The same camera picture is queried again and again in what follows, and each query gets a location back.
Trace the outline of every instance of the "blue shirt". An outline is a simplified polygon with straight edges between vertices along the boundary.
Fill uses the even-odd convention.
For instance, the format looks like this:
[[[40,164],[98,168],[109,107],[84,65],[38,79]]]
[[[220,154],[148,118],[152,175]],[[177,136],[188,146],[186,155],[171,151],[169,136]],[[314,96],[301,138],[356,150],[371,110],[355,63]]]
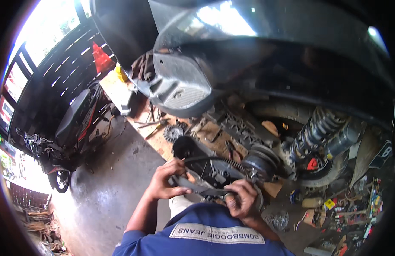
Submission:
[[[128,231],[113,256],[129,255],[270,255],[293,256],[282,242],[263,238],[219,204],[191,205],[161,232]]]

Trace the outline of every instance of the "coil spring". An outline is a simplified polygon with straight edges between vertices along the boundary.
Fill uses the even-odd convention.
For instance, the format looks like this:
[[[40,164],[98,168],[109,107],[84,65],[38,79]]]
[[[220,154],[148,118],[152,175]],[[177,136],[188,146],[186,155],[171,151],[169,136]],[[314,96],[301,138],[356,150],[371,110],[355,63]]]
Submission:
[[[318,151],[346,121],[347,116],[339,116],[328,109],[317,107],[290,146],[291,160],[298,162]]]

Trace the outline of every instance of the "shirt logo patch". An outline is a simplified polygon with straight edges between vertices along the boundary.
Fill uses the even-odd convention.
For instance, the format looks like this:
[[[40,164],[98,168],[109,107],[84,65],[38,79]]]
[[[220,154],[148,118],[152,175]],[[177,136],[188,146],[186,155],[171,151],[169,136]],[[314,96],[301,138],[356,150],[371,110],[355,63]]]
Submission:
[[[194,239],[218,244],[264,244],[257,231],[247,227],[216,228],[198,223],[177,223],[170,238]]]

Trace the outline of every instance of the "pliers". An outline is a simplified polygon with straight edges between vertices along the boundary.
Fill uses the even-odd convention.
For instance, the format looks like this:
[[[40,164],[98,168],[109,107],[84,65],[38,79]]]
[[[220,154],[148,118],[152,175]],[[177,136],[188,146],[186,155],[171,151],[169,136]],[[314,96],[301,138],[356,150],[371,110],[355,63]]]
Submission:
[[[236,151],[236,149],[233,146],[233,143],[231,141],[225,141],[225,144],[226,144],[227,150],[229,151],[230,160],[234,161],[234,159],[236,157],[238,159],[238,163],[240,163],[242,161],[242,156],[238,151]]]

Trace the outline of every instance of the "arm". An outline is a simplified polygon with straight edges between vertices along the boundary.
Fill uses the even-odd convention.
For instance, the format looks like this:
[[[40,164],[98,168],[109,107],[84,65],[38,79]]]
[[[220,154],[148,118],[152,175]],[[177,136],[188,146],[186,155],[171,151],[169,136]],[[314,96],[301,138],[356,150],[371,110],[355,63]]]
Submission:
[[[240,219],[246,226],[256,230],[264,238],[280,241],[278,235],[272,231],[257,209],[254,208],[257,192],[248,181],[240,179],[224,188],[234,191],[238,195],[238,198],[233,194],[227,194],[225,197],[226,205],[233,217]]]
[[[157,209],[159,199],[170,199],[184,194],[190,194],[189,188],[172,188],[168,182],[170,176],[185,173],[183,161],[173,158],[163,166],[156,169],[155,174],[144,192],[138,206],[132,214],[126,226],[127,231],[141,231],[146,234],[153,234],[156,231]]]

